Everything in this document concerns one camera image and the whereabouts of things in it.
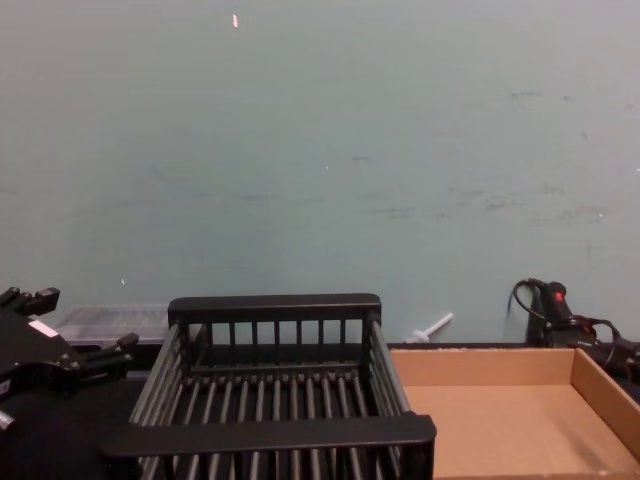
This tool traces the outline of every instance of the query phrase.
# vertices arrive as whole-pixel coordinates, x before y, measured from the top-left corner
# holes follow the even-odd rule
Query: painted wall
[[[638,18],[634,0],[0,0],[2,285],[59,286],[59,315],[370,291],[389,340],[452,311],[440,340],[496,341],[538,276],[638,338]]]

